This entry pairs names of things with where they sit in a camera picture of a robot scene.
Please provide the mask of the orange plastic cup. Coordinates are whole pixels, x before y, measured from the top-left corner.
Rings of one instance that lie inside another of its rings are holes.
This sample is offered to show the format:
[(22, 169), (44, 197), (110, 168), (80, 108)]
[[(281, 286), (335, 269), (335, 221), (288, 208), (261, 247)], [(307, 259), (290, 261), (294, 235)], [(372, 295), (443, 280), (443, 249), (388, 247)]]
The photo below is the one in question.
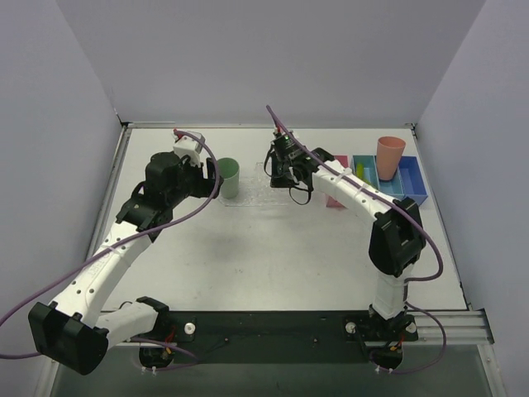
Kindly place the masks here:
[(382, 136), (377, 142), (376, 167), (379, 179), (391, 180), (397, 171), (406, 142), (396, 136)]

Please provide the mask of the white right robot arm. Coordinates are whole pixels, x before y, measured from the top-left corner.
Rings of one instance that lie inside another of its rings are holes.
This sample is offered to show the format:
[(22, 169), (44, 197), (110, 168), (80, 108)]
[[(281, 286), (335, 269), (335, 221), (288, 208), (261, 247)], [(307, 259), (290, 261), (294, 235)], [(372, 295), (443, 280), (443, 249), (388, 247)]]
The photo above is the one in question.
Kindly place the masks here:
[(272, 188), (317, 191), (336, 200), (371, 226), (368, 255), (378, 271), (372, 309), (383, 319), (404, 311), (406, 279), (420, 258), (426, 238), (417, 204), (395, 199), (358, 178), (327, 151), (302, 150), (291, 137), (275, 131), (264, 162)]

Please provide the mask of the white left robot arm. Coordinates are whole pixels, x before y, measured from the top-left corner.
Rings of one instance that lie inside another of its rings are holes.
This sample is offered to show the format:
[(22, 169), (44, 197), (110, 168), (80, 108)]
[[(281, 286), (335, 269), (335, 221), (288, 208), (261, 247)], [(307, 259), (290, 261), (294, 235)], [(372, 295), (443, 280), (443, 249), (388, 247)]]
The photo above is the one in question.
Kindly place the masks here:
[(103, 305), (133, 262), (173, 220), (174, 208), (192, 197), (212, 200), (222, 178), (217, 160), (160, 152), (145, 178), (122, 205), (102, 245), (70, 284), (48, 304), (28, 313), (36, 350), (87, 375), (116, 344), (138, 334), (160, 340), (169, 332), (167, 306), (140, 298), (125, 309), (102, 314)]

